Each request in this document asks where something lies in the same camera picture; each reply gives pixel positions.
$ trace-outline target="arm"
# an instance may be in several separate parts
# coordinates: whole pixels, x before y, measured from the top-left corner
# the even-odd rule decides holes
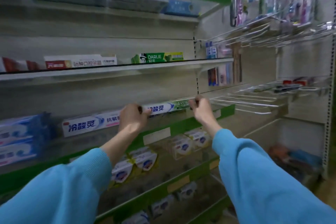
[[[222,129],[211,105],[201,97],[191,101],[195,118],[214,137],[219,171],[241,224],[335,223],[336,212],[300,182],[278,167],[250,139],[238,139]]]
[[[31,180],[0,207],[1,223],[94,223],[100,194],[111,179],[112,164],[145,126],[149,112],[139,114],[136,104],[126,106],[115,137],[72,163],[49,168]]]

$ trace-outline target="green toothpaste box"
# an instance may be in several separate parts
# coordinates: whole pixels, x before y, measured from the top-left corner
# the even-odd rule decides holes
[[[135,55],[131,59],[132,64],[170,62],[180,60],[183,60],[183,52],[141,53]]]

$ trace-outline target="blue sweater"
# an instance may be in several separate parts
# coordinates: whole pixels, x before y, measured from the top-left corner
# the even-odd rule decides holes
[[[212,148],[240,224],[329,224],[336,212],[278,167],[256,143],[217,132]],[[6,224],[92,224],[101,192],[111,178],[111,163],[93,149],[68,165],[42,172],[0,207]]]

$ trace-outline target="person's left hand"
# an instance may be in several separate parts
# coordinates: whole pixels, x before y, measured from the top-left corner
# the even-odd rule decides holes
[[[140,113],[141,107],[137,104],[128,104],[120,112],[119,132],[128,130],[132,134],[139,134],[146,126],[147,118],[152,113],[151,109]]]

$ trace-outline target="white shelf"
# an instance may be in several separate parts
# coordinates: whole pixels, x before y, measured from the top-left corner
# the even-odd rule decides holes
[[[18,7],[31,8],[31,9],[35,8],[35,9],[103,14],[103,15],[112,15],[112,16],[123,16],[123,17],[184,21],[184,22],[192,22],[192,23],[199,22],[198,18],[193,18],[193,17],[146,13],[146,12],[138,12],[138,11],[131,11],[131,10],[112,9],[112,8],[107,8],[107,7],[97,7],[97,6],[88,6],[88,5],[76,5],[76,4],[70,4],[70,3],[51,2],[51,1],[0,0],[0,5],[18,6]]]
[[[198,73],[218,67],[233,58],[187,60],[153,64],[130,64],[108,67],[92,67],[69,70],[41,72],[23,72],[0,74],[1,86],[40,85],[58,82],[73,82],[129,75],[172,73],[183,70],[195,70]]]

